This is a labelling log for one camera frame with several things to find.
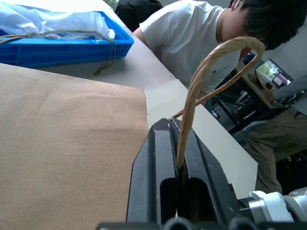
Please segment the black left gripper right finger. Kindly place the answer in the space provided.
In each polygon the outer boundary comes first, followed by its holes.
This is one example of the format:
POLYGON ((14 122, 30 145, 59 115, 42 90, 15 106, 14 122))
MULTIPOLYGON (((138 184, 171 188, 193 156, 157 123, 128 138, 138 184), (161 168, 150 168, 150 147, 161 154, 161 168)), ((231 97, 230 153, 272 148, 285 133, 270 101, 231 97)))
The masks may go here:
POLYGON ((170 162, 175 171, 169 216, 190 222, 230 222, 238 216, 238 201, 232 185, 215 156, 191 130, 188 134, 184 162, 177 167, 177 145, 180 121, 172 119, 170 129, 170 162))

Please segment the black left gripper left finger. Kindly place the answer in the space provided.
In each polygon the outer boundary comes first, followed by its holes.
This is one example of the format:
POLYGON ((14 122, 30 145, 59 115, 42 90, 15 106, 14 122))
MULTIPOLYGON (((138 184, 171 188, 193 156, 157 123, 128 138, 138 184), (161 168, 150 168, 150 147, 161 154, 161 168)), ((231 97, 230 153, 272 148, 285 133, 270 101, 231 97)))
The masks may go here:
POLYGON ((176 213, 175 148, 166 119, 150 128, 131 171, 127 222, 166 223, 176 213))

